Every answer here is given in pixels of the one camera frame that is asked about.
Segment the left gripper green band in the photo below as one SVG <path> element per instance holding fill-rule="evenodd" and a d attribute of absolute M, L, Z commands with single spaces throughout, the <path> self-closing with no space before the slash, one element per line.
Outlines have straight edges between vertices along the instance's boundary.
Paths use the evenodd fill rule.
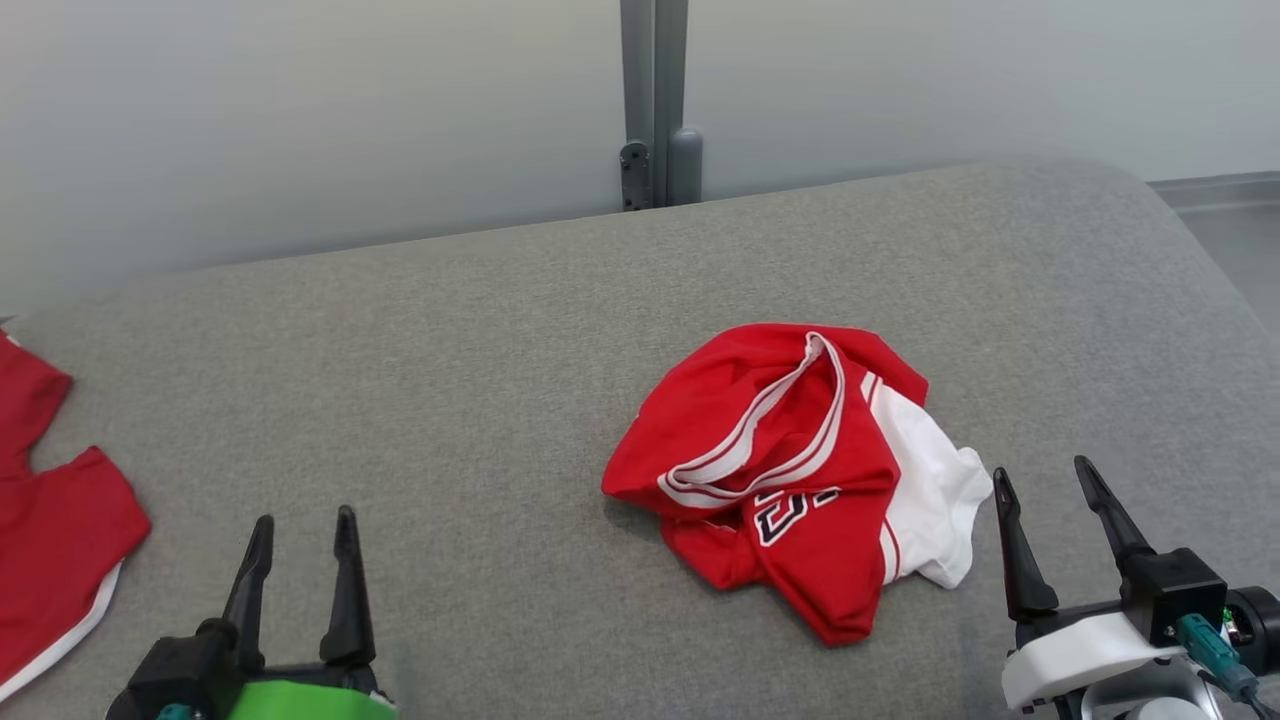
<path fill-rule="evenodd" d="M 338 509 L 335 589 L 321 638 L 323 662 L 265 667 L 259 647 L 262 593 L 273 568 L 274 518 L 255 523 L 221 618 L 236 629 L 236 664 L 247 676 L 230 719 L 399 719 L 371 662 L 376 643 L 355 509 Z"/>

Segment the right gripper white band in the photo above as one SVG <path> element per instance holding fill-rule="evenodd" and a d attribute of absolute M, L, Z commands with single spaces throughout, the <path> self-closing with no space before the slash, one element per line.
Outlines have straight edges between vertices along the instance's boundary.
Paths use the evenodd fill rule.
<path fill-rule="evenodd" d="M 1155 556 L 1139 527 L 1096 465 L 1074 457 L 1085 503 L 1103 528 L 1117 573 L 1120 597 L 1132 596 L 1130 561 Z M 1056 591 L 1044 580 L 1021 524 L 1021 503 L 1005 468 L 992 474 L 1007 616 L 1015 623 L 1048 618 L 1059 609 Z M 1142 711 L 1157 700 L 1188 701 L 1185 651 L 1152 646 L 1123 612 L 1093 615 L 1025 643 L 1002 670 L 1004 701 L 1019 711 L 1037 701 L 1078 694 L 1076 714 L 1097 715 L 1108 706 Z"/>

